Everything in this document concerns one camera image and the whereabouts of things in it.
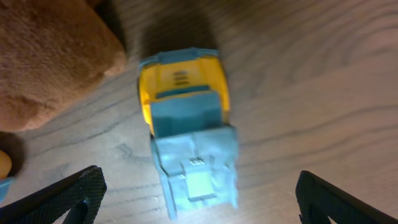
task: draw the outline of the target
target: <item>orange object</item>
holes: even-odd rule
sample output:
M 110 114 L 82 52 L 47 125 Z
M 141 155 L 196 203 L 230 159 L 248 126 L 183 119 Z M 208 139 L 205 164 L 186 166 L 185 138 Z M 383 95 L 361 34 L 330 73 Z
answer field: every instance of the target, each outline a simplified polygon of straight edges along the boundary
M 3 151 L 0 151 L 0 180 L 5 179 L 10 173 L 12 162 L 10 157 Z

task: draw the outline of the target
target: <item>wooden table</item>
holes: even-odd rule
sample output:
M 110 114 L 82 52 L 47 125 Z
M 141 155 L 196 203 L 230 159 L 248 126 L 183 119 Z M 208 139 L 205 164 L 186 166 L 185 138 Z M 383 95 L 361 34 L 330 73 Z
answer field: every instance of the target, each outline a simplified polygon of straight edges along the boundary
M 19 134 L 27 160 L 6 203 L 95 164 L 108 185 L 95 223 L 171 223 L 137 99 L 137 62 L 194 45 L 218 47 L 228 74 L 241 142 L 239 210 L 179 213 L 175 223 L 299 223 L 301 170 L 398 218 L 397 1 L 113 4 L 128 70 Z

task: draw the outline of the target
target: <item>toy truck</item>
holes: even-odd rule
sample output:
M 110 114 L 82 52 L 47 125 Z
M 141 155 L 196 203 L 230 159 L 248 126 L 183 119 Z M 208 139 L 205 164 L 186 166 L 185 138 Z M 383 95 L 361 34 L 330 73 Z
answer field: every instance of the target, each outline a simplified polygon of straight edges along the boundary
M 238 206 L 236 130 L 218 51 L 161 52 L 139 65 L 139 99 L 171 220 L 220 203 Z
M 0 151 L 0 203 L 6 197 L 7 191 L 14 181 L 14 178 L 8 177 L 11 166 L 11 158 L 4 151 Z

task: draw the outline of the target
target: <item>light blue plastic part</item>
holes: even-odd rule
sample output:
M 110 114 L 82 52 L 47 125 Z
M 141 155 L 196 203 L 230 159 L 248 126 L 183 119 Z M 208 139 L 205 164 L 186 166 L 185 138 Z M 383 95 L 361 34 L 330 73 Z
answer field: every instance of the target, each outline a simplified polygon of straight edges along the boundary
M 216 91 L 151 103 L 155 137 L 220 127 L 223 125 L 220 105 Z
M 221 203 L 238 207 L 238 140 L 233 127 L 154 138 L 151 148 L 171 220 L 181 210 Z
M 13 181 L 14 178 L 12 177 L 0 180 L 0 202 L 2 202 L 6 197 L 7 191 L 10 188 L 10 185 L 13 183 Z
M 218 50 L 213 49 L 199 49 L 196 47 L 190 47 L 182 50 L 171 50 L 168 52 L 160 52 L 154 56 L 147 57 L 139 64 L 139 70 L 141 71 L 143 66 L 150 65 L 153 63 L 160 63 L 162 65 L 185 62 L 189 60 L 195 60 L 196 58 L 203 57 L 206 55 L 218 56 Z

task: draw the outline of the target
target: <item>brown plush toy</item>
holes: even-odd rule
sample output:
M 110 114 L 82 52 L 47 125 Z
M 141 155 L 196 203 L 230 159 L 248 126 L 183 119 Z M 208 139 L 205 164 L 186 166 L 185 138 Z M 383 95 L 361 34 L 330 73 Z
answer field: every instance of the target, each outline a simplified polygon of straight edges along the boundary
M 38 128 L 123 72 L 97 2 L 0 0 L 0 131 Z

